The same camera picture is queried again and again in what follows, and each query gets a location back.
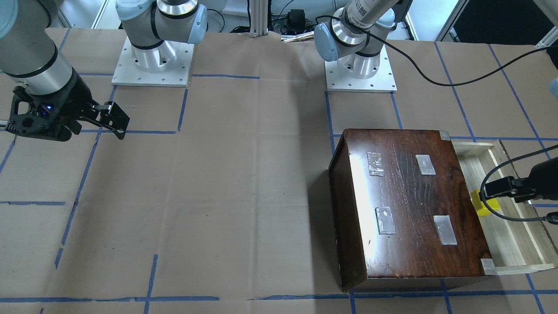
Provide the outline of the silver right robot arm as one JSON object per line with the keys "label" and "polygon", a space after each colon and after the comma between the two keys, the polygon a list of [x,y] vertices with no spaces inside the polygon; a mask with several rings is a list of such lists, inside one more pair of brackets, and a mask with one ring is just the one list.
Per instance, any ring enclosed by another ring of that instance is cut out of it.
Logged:
{"label": "silver right robot arm", "polygon": [[[138,68],[165,70],[177,59],[171,42],[199,44],[207,8],[197,0],[118,0],[118,18]],[[116,102],[100,105],[45,32],[56,16],[53,0],[1,2],[1,70],[16,82],[5,130],[20,137],[68,141],[81,121],[125,137],[130,118]]]}

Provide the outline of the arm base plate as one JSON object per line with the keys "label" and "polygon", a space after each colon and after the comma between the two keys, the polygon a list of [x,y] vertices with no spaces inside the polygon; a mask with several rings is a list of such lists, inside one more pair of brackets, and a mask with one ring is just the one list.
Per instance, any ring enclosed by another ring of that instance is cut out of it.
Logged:
{"label": "arm base plate", "polygon": [[372,58],[351,54],[325,62],[327,90],[332,92],[394,93],[397,84],[387,50]]}
{"label": "arm base plate", "polygon": [[143,50],[126,39],[112,83],[128,87],[176,87],[189,85],[195,45],[164,41]]}

